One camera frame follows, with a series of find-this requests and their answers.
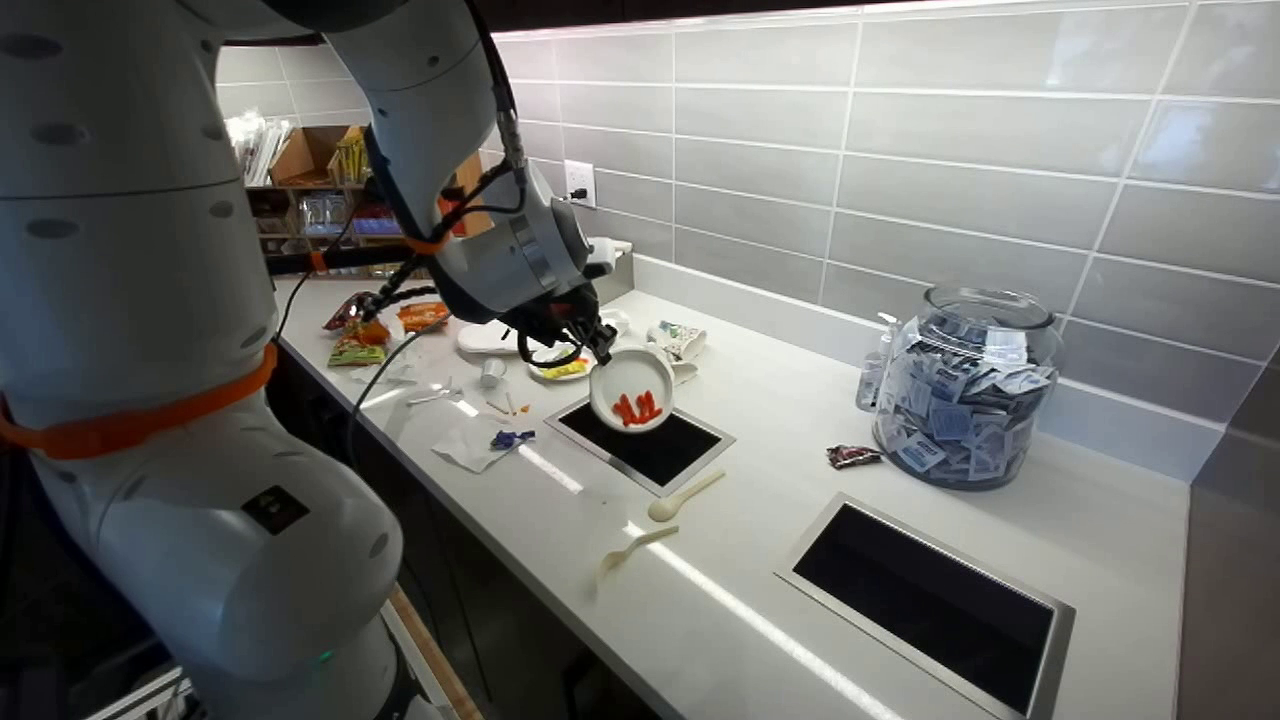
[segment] electrical outlet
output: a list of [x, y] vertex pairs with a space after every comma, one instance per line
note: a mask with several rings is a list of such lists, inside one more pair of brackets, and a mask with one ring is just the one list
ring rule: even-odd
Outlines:
[[595, 166], [564, 160], [564, 200], [595, 209]]

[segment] black cooking surface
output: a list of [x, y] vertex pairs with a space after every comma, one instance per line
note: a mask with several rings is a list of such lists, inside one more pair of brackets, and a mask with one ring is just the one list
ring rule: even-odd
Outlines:
[[611, 434], [610, 426], [600, 426], [594, 404], [560, 418], [560, 426], [580, 434], [584, 441], [594, 441], [610, 457], [632, 466], [657, 489], [669, 489], [679, 473], [690, 473], [705, 451], [713, 451], [721, 445], [713, 434], [690, 426], [675, 411], [645, 435]]
[[1030, 712], [1053, 614], [968, 563], [839, 508], [797, 571], [958, 675]]

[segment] bowl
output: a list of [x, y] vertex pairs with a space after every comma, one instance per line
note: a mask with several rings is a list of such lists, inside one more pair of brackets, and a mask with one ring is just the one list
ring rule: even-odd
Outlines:
[[648, 350], [615, 350], [610, 364], [594, 373], [594, 411], [611, 434], [645, 435], [674, 418], [675, 375]]

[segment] kitchen counter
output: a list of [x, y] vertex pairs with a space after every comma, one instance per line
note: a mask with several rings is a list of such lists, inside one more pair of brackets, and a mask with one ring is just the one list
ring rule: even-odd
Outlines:
[[[311, 281], [283, 331], [339, 401], [352, 401], [372, 373], [325, 369], [331, 339], [322, 325], [358, 288], [372, 283]], [[707, 352], [695, 380], [679, 384], [679, 407], [737, 445], [721, 457], [727, 475], [679, 513], [679, 534], [637, 551], [595, 593], [584, 593], [584, 576], [637, 530], [654, 530], [654, 491], [545, 426], [584, 401], [584, 384], [534, 384], [512, 364], [503, 380], [512, 401], [527, 404], [515, 427], [538, 427], [538, 441], [473, 475], [432, 445], [458, 426], [477, 426], [477, 411], [493, 418], [477, 389], [480, 369], [458, 358], [449, 335], [430, 335], [363, 401], [363, 427], [580, 637], [604, 646], [679, 717], [987, 717], [782, 582], [782, 563], [836, 498], [1074, 604], [1061, 720], [1171, 717], [1186, 485], [1053, 435], [1037, 435], [1022, 480], [995, 491], [942, 491], [890, 466], [832, 473], [830, 445], [871, 435], [871, 418], [854, 404], [861, 375], [854, 364], [645, 292], [629, 292], [611, 313], [637, 330], [657, 322], [707, 330]]]

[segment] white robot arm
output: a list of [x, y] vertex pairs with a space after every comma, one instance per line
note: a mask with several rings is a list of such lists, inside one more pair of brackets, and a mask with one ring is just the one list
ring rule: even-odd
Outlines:
[[524, 178], [508, 89], [463, 0], [7, 0], [0, 435], [34, 448], [64, 530], [216, 717], [367, 720], [397, 681], [375, 614], [400, 530], [262, 391], [226, 391], [264, 375], [278, 303], [212, 72], [228, 37], [279, 29], [322, 29], [344, 55], [400, 224], [430, 239], [449, 233], [432, 215], [442, 183], [495, 123], [508, 167], [486, 204], [512, 211], [426, 263], [458, 315], [610, 352], [580, 236]]

